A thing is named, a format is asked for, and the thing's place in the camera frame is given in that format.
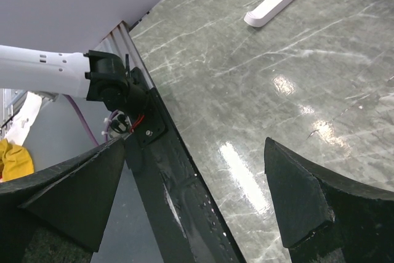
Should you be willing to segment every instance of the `marble countertop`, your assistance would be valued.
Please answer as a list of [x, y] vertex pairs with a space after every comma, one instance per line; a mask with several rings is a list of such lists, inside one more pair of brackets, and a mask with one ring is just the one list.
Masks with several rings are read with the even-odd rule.
[[272, 137], [339, 174], [394, 190], [393, 0], [164, 0], [132, 31], [250, 263], [289, 262], [264, 174]]

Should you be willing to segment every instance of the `yellow cloth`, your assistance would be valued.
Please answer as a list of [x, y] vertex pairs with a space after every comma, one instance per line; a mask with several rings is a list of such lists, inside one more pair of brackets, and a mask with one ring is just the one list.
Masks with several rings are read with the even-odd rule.
[[2, 180], [10, 181], [34, 173], [33, 160], [26, 148], [0, 141], [0, 172]]

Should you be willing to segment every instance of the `purple cable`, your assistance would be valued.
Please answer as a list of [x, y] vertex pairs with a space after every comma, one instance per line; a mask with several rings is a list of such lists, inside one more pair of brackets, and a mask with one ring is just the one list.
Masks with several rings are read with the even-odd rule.
[[108, 131], [110, 130], [111, 121], [114, 119], [116, 115], [118, 115], [118, 113], [119, 111], [115, 110], [114, 112], [111, 113], [110, 117], [108, 117], [108, 121], [104, 129], [104, 139], [106, 142], [108, 142]]
[[81, 121], [81, 123], [82, 123], [82, 125], [83, 125], [83, 127], [84, 127], [84, 129], [86, 131], [86, 134], [89, 136], [89, 138], [92, 140], [92, 142], [93, 142], [93, 144], [95, 146], [99, 146], [99, 143], [97, 142], [96, 138], [94, 137], [90, 127], [87, 125], [85, 117], [82, 114], [82, 112], [80, 111], [80, 109], [79, 109], [78, 105], [76, 104], [76, 102], [69, 95], [64, 95], [64, 96], [66, 97], [67, 101], [70, 102], [71, 106], [73, 106], [76, 114], [79, 117], [79, 120]]

